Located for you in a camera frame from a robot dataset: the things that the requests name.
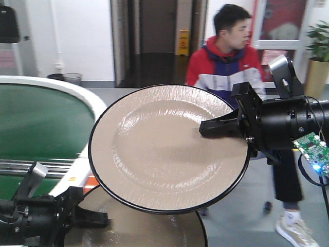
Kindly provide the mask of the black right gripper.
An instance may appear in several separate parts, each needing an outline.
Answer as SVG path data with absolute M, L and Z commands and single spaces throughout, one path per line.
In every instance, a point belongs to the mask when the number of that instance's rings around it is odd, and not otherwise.
M 250 83 L 236 84 L 232 96 L 239 109 L 202 121 L 199 133 L 205 138 L 252 138 L 255 150 L 264 153 L 270 164 L 279 164 L 282 158 L 278 151 L 291 150 L 294 140 L 318 131 L 317 107 L 304 94 L 288 95 L 262 100 Z

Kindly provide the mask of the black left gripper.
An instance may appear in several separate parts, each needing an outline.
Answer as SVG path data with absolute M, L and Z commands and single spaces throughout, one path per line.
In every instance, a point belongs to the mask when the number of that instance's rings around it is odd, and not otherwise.
M 40 196 L 16 200 L 19 220 L 15 240 L 25 246 L 52 246 L 64 231 L 68 214 L 83 199 L 83 188 L 70 186 L 56 197 Z M 107 213 L 74 208 L 74 227 L 106 228 L 111 224 Z

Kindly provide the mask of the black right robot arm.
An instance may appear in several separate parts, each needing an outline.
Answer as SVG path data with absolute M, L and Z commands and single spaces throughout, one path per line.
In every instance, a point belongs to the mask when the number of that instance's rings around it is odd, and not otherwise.
M 239 108 L 224 116 L 202 121 L 203 137 L 239 136 L 246 140 L 253 155 L 260 151 L 272 163 L 280 158 L 276 150 L 293 149 L 293 141 L 311 132 L 328 142 L 328 102 L 309 100 L 306 96 L 262 100 L 244 82 L 233 86 L 232 97 Z

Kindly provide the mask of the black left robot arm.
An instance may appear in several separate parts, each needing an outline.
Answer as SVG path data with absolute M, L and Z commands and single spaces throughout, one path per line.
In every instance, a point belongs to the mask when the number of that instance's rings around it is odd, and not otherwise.
M 72 228 L 105 228 L 107 213 L 80 207 L 83 188 L 69 187 L 58 196 L 30 197 L 17 192 L 1 200 L 1 245 L 63 246 Z

